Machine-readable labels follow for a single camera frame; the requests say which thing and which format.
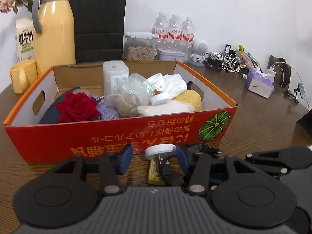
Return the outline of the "red rose flower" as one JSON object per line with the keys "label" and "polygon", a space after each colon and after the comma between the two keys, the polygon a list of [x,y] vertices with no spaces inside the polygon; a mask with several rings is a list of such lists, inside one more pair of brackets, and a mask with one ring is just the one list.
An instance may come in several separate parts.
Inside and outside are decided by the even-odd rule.
{"label": "red rose flower", "polygon": [[100,117],[96,99],[82,92],[74,94],[67,91],[64,100],[56,108],[60,113],[58,123],[95,121]]}

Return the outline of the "water bottle right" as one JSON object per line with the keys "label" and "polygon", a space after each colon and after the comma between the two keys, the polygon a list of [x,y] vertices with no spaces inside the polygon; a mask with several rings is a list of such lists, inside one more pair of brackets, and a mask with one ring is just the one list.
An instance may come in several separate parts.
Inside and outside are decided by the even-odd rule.
{"label": "water bottle right", "polygon": [[190,47],[195,35],[195,29],[192,18],[186,17],[182,24],[182,44],[184,52],[184,62],[187,62],[190,56]]}

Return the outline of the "yellow thermos jug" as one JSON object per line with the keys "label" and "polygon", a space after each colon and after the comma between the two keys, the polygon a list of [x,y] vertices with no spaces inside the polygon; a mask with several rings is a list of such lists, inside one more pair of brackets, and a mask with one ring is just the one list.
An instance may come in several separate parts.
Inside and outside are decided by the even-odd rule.
{"label": "yellow thermos jug", "polygon": [[74,65],[74,16],[69,0],[33,0],[32,21],[38,76],[53,66]]}

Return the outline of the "white power adapter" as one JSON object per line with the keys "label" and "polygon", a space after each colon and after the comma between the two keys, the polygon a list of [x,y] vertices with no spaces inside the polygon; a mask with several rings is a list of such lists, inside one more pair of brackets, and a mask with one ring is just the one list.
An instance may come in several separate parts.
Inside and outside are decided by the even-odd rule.
{"label": "white power adapter", "polygon": [[273,84],[282,89],[289,89],[291,67],[287,65],[284,58],[270,56],[265,72],[268,74],[275,72]]}

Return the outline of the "purple knitted pouch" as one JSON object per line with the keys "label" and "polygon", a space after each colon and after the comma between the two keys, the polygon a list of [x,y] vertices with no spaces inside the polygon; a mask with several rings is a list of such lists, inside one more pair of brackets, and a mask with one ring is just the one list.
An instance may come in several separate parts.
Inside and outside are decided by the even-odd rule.
{"label": "purple knitted pouch", "polygon": [[100,112],[100,120],[112,120],[120,117],[118,110],[103,99],[97,103],[97,110]]}

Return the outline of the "phone holder stand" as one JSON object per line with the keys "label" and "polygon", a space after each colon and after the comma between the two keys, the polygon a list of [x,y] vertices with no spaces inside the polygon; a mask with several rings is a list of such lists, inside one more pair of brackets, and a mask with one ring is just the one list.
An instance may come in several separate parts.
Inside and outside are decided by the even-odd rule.
{"label": "phone holder stand", "polygon": [[305,95],[305,91],[304,91],[304,86],[302,83],[298,83],[298,87],[295,88],[292,91],[290,91],[289,89],[286,89],[284,91],[284,94],[288,97],[290,97],[294,103],[298,104],[299,103],[299,99],[298,99],[298,94],[300,94],[301,99],[306,99],[306,95]]}

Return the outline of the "clear snack container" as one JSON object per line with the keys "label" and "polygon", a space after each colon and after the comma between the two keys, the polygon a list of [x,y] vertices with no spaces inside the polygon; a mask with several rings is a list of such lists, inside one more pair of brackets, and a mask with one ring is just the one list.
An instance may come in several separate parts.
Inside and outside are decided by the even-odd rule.
{"label": "clear snack container", "polygon": [[128,60],[149,61],[155,56],[155,45],[158,36],[151,32],[126,32]]}

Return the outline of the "red cardboard box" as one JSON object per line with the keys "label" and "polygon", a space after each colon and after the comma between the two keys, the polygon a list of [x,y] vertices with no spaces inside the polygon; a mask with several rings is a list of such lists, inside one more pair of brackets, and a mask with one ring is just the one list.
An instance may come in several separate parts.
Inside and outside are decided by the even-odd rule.
{"label": "red cardboard box", "polygon": [[148,78],[154,74],[178,74],[189,87],[199,89],[202,109],[149,117],[112,117],[103,111],[98,121],[58,123],[43,121],[58,97],[73,89],[104,94],[103,64],[54,66],[21,96],[4,120],[4,129],[27,163],[58,163],[70,156],[97,158],[116,153],[126,144],[135,154],[155,144],[194,144],[221,139],[238,104],[212,82],[179,61],[128,61],[130,74]]}

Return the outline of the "black paper bag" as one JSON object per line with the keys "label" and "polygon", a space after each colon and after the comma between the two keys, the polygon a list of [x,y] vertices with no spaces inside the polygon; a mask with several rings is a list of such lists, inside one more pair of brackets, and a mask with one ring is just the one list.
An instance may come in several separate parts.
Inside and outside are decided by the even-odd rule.
{"label": "black paper bag", "polygon": [[120,60],[126,0],[69,0],[77,63]]}

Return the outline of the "yellow mug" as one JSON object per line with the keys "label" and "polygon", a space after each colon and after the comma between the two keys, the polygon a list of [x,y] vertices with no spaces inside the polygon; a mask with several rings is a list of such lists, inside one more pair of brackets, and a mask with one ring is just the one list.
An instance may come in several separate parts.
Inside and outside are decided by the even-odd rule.
{"label": "yellow mug", "polygon": [[10,77],[13,90],[16,94],[22,94],[38,79],[35,60],[25,60],[12,66]]}

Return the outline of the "white robot toy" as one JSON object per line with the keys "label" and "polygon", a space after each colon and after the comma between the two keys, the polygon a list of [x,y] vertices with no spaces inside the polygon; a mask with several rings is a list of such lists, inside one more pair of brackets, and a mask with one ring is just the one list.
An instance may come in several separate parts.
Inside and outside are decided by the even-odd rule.
{"label": "white robot toy", "polygon": [[195,66],[205,66],[205,54],[208,51],[208,44],[203,39],[194,39],[191,47],[191,55],[189,57],[189,63]]}

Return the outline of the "iridescent plastic bag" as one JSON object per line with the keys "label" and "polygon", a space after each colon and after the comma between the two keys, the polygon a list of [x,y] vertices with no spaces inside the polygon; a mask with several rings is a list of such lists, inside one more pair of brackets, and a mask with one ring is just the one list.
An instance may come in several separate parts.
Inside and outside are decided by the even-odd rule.
{"label": "iridescent plastic bag", "polygon": [[121,84],[113,88],[107,102],[115,107],[122,117],[136,117],[139,115],[137,108],[147,106],[154,90],[151,84],[142,75],[133,73]]}

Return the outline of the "white milk carton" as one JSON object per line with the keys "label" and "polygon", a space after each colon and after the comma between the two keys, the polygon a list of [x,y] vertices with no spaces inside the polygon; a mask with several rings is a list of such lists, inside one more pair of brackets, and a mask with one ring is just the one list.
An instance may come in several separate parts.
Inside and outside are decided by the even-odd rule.
{"label": "white milk carton", "polygon": [[31,18],[16,20],[15,43],[19,61],[35,60],[34,27]]}

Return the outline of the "water bottle middle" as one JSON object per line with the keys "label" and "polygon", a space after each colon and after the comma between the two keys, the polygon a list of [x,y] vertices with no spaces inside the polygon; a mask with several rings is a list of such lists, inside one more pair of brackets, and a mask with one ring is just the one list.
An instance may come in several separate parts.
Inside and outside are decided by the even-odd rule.
{"label": "water bottle middle", "polygon": [[179,15],[173,14],[168,23],[168,48],[173,51],[180,51],[182,28]]}

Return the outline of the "purple tissue pack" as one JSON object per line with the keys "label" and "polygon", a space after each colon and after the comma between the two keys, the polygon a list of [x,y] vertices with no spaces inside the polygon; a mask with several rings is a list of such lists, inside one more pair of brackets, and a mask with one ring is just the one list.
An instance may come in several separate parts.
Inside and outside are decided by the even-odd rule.
{"label": "purple tissue pack", "polygon": [[274,91],[274,85],[257,70],[249,70],[246,78],[246,87],[249,91],[268,99]]}

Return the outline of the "translucent plastic container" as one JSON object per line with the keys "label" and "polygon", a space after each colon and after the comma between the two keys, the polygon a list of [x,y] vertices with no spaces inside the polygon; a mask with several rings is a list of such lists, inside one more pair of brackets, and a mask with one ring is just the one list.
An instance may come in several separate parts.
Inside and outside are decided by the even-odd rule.
{"label": "translucent plastic container", "polygon": [[103,63],[104,98],[113,93],[113,88],[129,77],[129,68],[122,60]]}

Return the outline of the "colourful snack packet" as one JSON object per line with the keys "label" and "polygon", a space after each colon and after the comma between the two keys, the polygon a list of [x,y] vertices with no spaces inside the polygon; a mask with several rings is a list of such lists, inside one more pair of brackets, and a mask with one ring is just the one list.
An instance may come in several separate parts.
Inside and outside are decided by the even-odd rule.
{"label": "colourful snack packet", "polygon": [[250,54],[241,44],[238,45],[241,56],[241,63],[247,69],[253,69],[260,66],[260,62]]}

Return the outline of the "yellow white plush toy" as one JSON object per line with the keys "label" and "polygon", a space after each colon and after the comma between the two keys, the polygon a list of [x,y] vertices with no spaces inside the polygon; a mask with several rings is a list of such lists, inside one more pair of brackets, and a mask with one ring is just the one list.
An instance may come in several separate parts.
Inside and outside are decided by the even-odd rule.
{"label": "yellow white plush toy", "polygon": [[139,106],[140,116],[157,116],[173,113],[188,113],[202,111],[201,96],[194,90],[186,90],[167,103],[159,105]]}

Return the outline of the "large white jar lid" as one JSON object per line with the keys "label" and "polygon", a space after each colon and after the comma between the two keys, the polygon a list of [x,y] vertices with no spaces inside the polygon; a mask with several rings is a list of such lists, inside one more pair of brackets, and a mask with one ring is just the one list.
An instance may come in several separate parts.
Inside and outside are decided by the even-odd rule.
{"label": "large white jar lid", "polygon": [[164,81],[162,73],[157,73],[150,76],[147,81],[151,85],[153,91],[163,92],[166,88],[166,82]]}

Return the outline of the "white cloth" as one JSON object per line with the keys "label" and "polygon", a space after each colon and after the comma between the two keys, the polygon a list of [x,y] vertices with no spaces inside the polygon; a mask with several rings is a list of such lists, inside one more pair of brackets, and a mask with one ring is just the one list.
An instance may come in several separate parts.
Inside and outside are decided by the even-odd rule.
{"label": "white cloth", "polygon": [[174,99],[187,90],[187,84],[180,74],[163,75],[163,85],[157,90],[157,97]]}

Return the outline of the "navy blue zip case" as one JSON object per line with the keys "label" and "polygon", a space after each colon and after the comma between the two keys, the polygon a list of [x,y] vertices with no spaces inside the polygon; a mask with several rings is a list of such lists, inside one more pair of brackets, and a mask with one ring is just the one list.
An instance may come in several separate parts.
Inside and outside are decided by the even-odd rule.
{"label": "navy blue zip case", "polygon": [[[68,92],[73,92],[76,89],[80,89],[80,87],[71,88],[70,90],[68,90]],[[39,121],[39,124],[56,124],[58,122],[60,112],[58,111],[56,106],[64,101],[66,93],[67,91],[53,102],[53,104],[48,108],[46,113]]]}

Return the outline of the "white lidded small jar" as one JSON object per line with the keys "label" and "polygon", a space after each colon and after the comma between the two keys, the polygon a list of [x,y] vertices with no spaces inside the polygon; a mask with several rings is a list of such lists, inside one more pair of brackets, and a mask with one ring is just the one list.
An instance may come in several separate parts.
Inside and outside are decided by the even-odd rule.
{"label": "white lidded small jar", "polygon": [[161,174],[160,168],[164,165],[164,171],[170,171],[169,156],[175,156],[176,146],[174,144],[158,144],[148,147],[145,150],[145,158],[150,161],[148,171],[148,184],[164,186],[165,178]]}

